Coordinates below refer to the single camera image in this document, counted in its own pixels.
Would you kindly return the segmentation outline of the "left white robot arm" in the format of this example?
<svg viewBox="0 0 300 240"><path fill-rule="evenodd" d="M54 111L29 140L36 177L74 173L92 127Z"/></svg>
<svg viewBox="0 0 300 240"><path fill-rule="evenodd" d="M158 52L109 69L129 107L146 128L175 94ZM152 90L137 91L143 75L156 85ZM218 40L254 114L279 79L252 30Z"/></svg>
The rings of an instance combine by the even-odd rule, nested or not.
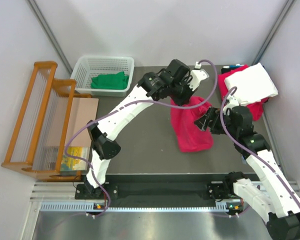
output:
<svg viewBox="0 0 300 240"><path fill-rule="evenodd" d="M194 69L190 69L180 60L173 59L159 72L145 73L112 112L88 123L87 131L93 145L91 166L84 182L88 195L96 199L103 194L110 161L121 150L116 142L119 133L142 111L161 103L162 99L170 98L172 106L184 108L200 85L201 67L196 62Z"/></svg>

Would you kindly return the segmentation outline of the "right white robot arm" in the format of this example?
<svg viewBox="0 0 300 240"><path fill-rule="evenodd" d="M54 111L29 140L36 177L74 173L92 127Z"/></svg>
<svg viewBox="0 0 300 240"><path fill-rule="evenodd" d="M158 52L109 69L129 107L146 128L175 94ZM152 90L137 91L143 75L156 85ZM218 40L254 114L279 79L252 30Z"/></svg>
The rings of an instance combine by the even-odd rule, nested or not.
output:
<svg viewBox="0 0 300 240"><path fill-rule="evenodd" d="M245 106L226 111L210 107L194 124L202 131L228 135L266 190L259 190L244 173L231 172L223 180L224 194L247 202L273 240L300 240L300 197L283 175L266 139L254 130L250 110Z"/></svg>

